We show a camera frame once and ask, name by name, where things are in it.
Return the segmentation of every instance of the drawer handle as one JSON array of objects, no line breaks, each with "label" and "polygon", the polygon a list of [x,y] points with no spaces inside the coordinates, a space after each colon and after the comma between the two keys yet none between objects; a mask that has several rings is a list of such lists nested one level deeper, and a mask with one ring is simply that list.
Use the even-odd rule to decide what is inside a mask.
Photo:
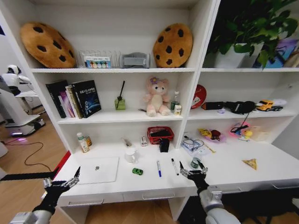
[{"label": "drawer handle", "polygon": [[235,190],[235,191],[223,191],[222,193],[223,194],[234,194],[234,193],[239,193],[241,191],[242,191],[242,189],[238,188],[238,190]]},{"label": "drawer handle", "polygon": [[283,188],[279,188],[279,187],[275,186],[274,184],[273,184],[272,186],[273,186],[275,189],[277,189],[277,190],[299,188],[299,185],[297,185],[297,186],[283,187]]},{"label": "drawer handle", "polygon": [[169,199],[169,198],[174,198],[174,193],[172,193],[172,196],[166,196],[166,197],[144,197],[144,195],[142,195],[142,199],[144,201],[148,201],[148,200],[161,200],[161,199]]},{"label": "drawer handle", "polygon": [[101,202],[69,202],[68,206],[90,206],[90,205],[101,205],[104,203],[104,198]]}]

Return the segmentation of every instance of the white cup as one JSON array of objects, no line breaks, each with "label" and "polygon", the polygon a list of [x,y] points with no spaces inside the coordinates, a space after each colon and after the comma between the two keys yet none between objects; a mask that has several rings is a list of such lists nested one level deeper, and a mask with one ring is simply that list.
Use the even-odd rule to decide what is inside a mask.
[{"label": "white cup", "polygon": [[135,148],[126,149],[125,159],[129,163],[137,162],[137,150]]}]

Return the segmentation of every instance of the red round sign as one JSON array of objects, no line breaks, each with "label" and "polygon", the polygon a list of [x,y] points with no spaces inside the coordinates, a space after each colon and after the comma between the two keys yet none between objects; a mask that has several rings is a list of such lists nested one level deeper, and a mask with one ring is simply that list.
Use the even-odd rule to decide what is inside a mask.
[{"label": "red round sign", "polygon": [[191,109],[195,109],[203,104],[206,100],[206,89],[202,85],[197,85],[196,91],[193,97]]}]

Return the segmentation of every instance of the pink teddy bear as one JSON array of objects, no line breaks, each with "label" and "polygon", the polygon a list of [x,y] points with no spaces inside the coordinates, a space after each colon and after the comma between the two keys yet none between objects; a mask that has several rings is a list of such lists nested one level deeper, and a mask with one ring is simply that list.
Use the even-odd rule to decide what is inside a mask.
[{"label": "pink teddy bear", "polygon": [[170,97],[167,95],[169,81],[167,79],[160,80],[156,77],[150,76],[146,82],[146,88],[149,94],[143,98],[148,103],[146,114],[150,117],[154,117],[157,112],[163,116],[169,115],[170,110],[167,105],[170,101]]}]

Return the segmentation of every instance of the red plastic basket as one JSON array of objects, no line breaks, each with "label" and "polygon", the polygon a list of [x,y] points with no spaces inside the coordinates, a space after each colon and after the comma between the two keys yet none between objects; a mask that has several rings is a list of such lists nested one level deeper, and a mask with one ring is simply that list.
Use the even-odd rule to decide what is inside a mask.
[{"label": "red plastic basket", "polygon": [[[170,133],[169,136],[161,136],[161,137],[151,137],[151,133],[156,133],[162,130],[166,130]],[[170,127],[163,127],[163,126],[158,126],[158,127],[149,127],[148,128],[148,138],[151,144],[153,145],[158,145],[160,143],[160,139],[168,139],[171,141],[174,137],[174,133],[172,132],[172,129]]]}]

